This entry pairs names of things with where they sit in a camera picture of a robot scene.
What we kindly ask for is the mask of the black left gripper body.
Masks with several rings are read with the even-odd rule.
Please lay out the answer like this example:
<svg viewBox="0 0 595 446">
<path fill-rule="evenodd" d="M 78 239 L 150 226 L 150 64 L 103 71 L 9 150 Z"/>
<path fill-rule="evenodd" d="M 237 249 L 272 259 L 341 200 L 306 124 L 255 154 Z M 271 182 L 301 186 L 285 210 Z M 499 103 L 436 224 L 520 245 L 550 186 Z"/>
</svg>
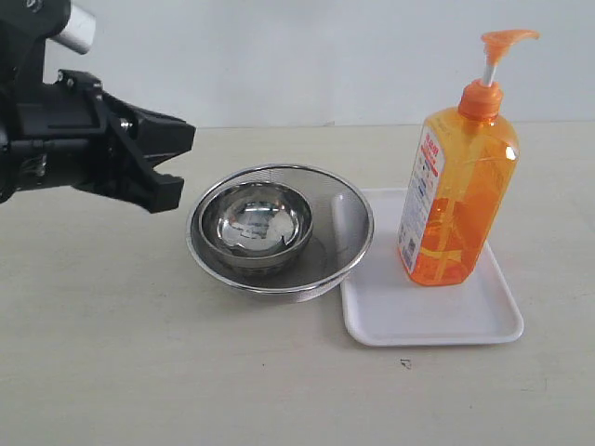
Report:
<svg viewBox="0 0 595 446">
<path fill-rule="evenodd" d="M 72 187 L 129 202 L 118 187 L 138 175 L 139 109 L 88 72 L 52 84 L 1 83 L 1 200 L 19 191 Z"/>
</svg>

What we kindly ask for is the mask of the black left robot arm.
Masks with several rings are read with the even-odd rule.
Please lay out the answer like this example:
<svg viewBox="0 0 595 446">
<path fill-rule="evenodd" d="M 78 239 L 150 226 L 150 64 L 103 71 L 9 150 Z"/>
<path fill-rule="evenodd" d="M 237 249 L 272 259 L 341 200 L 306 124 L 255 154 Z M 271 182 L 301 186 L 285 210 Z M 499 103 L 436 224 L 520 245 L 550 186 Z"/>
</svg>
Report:
<svg viewBox="0 0 595 446">
<path fill-rule="evenodd" d="M 46 42 L 85 54 L 96 19 L 73 1 L 1 4 L 1 200 L 72 187 L 155 214 L 179 206 L 184 180 L 155 166 L 192 149 L 194 126 L 131 105 L 89 72 L 44 80 Z"/>
</svg>

